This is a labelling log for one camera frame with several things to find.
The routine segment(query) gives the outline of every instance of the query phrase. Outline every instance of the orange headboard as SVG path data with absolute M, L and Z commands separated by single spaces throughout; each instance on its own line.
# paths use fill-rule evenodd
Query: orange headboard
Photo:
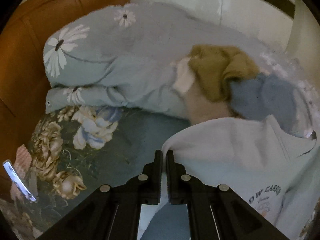
M 49 90 L 43 65 L 46 40 L 64 25 L 108 5 L 129 0 L 28 0 L 0 35 L 0 165 L 15 160 L 45 111 Z M 0 197 L 8 199 L 10 181 L 0 167 Z

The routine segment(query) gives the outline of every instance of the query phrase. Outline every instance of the blue fabric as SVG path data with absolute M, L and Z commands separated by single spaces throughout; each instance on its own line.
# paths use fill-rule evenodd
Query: blue fabric
M 249 120 L 261 121 L 272 114 L 285 132 L 292 134 L 296 122 L 296 89 L 290 82 L 274 74 L 260 73 L 255 79 L 230 83 L 230 105 Z

